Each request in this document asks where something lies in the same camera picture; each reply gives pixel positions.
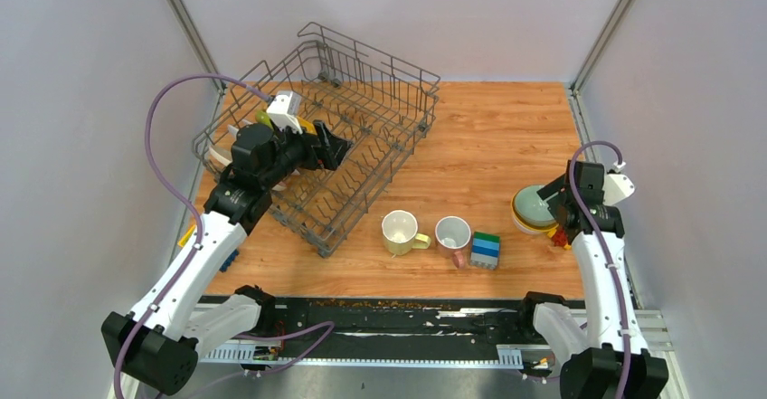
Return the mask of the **teal and yellow bowls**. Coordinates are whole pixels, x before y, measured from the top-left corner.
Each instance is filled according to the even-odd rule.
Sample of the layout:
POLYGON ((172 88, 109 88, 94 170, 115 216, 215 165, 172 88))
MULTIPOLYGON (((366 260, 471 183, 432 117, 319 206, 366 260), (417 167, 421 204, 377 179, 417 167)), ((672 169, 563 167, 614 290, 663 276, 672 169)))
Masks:
POLYGON ((529 228, 545 229, 556 224, 548 203, 538 194, 542 187, 543 185, 526 186, 515 194, 511 202, 517 220, 529 228))

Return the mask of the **grey wire dish rack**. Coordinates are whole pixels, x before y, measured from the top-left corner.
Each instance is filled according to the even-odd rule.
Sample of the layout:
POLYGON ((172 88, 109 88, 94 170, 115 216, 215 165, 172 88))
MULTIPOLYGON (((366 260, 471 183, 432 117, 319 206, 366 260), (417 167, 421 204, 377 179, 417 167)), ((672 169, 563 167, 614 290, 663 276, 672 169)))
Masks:
POLYGON ((272 215, 330 256, 434 121, 439 77, 317 23, 194 139, 212 174, 204 218, 272 215))

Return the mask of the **green scalloped plate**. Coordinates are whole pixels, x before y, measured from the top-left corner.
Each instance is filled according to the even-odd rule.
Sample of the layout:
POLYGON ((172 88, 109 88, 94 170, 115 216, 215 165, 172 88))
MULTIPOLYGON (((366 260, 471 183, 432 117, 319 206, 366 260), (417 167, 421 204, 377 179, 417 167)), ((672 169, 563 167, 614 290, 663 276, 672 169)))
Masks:
POLYGON ((255 118, 255 121, 257 123, 265 125, 268 128, 272 128, 272 123, 271 123, 270 117, 269 117, 269 115, 265 111, 263 111, 263 110, 256 111, 255 114, 254 114, 254 118, 255 118))

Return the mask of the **cream and pink plate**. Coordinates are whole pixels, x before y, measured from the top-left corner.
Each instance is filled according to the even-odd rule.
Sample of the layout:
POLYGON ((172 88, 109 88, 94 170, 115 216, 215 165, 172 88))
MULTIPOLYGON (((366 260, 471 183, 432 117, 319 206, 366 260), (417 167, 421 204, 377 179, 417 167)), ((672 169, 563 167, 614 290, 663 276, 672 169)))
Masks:
POLYGON ((221 147, 211 146, 208 150, 208 157, 222 166, 228 166, 232 163, 232 153, 221 147))

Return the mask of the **yellow polka dot plate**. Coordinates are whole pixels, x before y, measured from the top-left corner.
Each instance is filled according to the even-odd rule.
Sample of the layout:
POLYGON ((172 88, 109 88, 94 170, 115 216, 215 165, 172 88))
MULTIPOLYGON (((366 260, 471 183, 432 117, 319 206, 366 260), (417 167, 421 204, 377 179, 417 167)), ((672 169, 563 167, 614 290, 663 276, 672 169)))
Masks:
POLYGON ((316 135, 317 134, 316 128, 315 128, 315 126, 313 125, 312 122, 309 122, 309 121, 307 121, 307 120, 305 120, 305 119, 303 119, 301 117, 297 117, 297 120, 298 120, 299 125, 302 127, 302 129, 306 133, 311 134, 311 135, 316 135))

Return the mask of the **yellow bowl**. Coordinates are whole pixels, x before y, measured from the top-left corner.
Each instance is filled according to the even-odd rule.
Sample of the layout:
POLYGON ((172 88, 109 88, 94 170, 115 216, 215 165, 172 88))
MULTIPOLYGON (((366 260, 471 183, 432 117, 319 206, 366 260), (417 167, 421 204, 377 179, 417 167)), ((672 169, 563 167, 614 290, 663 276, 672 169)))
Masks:
POLYGON ((537 233, 549 233, 558 227, 556 222, 549 223, 545 226, 535 226, 527 223, 523 220, 522 215, 517 211, 514 202, 511 202, 511 211, 513 216, 513 222, 515 226, 523 233, 537 234, 537 233))

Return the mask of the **white bowl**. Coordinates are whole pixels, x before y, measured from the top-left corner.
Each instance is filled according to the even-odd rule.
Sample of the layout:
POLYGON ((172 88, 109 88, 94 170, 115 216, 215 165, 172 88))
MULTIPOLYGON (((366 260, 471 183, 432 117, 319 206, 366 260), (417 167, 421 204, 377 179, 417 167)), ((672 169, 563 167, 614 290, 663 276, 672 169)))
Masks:
POLYGON ((514 219, 513 223, 514 223, 514 225, 516 226, 516 228, 520 232, 525 233, 525 234, 531 234, 531 235, 534 235, 534 234, 547 234, 547 233, 551 232, 553 229, 556 228, 555 224, 554 225, 545 226, 545 227, 529 226, 524 221, 518 221, 517 219, 514 219))

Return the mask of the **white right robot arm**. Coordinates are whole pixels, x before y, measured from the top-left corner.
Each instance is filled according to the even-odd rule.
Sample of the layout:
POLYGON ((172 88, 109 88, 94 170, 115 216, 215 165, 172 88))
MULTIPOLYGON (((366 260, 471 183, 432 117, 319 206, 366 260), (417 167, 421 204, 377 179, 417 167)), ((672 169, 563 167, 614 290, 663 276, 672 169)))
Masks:
POLYGON ((516 329, 528 342, 542 339, 560 365, 562 398, 658 398, 667 385, 665 359, 651 355, 630 297, 625 228, 606 201, 609 185, 631 194, 624 175, 601 164, 567 163, 565 173, 538 190, 563 230, 582 278, 586 323, 579 324, 559 295, 526 294, 516 329))

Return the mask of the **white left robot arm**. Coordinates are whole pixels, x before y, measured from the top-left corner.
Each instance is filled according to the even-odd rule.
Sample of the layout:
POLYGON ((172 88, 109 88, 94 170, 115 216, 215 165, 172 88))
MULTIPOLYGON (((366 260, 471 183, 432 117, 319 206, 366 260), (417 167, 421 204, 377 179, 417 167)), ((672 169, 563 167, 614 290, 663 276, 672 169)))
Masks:
POLYGON ((311 129, 255 123, 240 128, 231 163, 204 204, 195 229, 150 291, 126 315, 110 313, 101 333, 114 365, 113 391, 123 397, 129 375, 160 394, 173 395, 189 381, 201 357, 244 333, 269 337, 276 329, 272 296, 244 286, 202 315, 194 307, 223 263, 245 241, 272 205, 271 190, 297 169, 340 167, 353 148, 321 120, 311 129))

